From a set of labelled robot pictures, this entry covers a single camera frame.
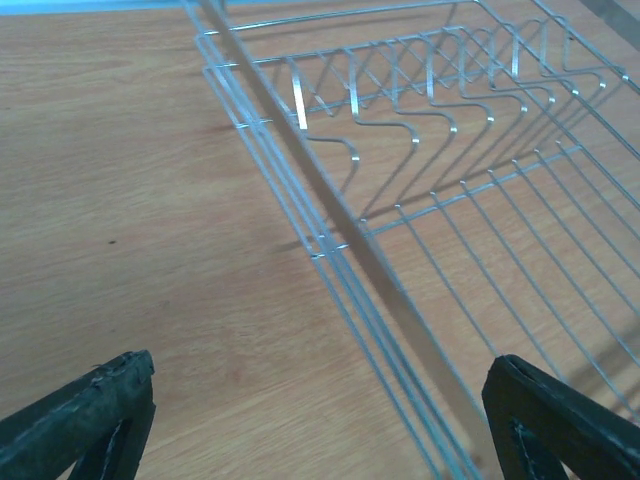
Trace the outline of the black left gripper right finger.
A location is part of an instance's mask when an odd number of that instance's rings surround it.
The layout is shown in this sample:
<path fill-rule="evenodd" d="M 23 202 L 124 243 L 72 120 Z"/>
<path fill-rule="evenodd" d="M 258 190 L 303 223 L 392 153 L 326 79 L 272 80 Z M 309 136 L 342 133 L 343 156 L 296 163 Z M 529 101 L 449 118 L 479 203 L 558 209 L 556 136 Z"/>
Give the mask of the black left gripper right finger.
<path fill-rule="evenodd" d="M 506 479 L 637 479 L 639 427 L 522 358 L 497 357 L 482 400 Z"/>

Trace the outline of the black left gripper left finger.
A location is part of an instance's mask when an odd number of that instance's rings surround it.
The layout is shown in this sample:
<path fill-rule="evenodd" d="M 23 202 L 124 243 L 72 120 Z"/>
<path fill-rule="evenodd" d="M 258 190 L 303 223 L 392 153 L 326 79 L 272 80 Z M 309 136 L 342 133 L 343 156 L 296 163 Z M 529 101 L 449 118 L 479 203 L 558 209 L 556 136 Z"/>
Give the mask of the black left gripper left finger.
<path fill-rule="evenodd" d="M 149 351 L 125 352 L 1 420 L 3 479 L 133 479 L 154 420 Z"/>

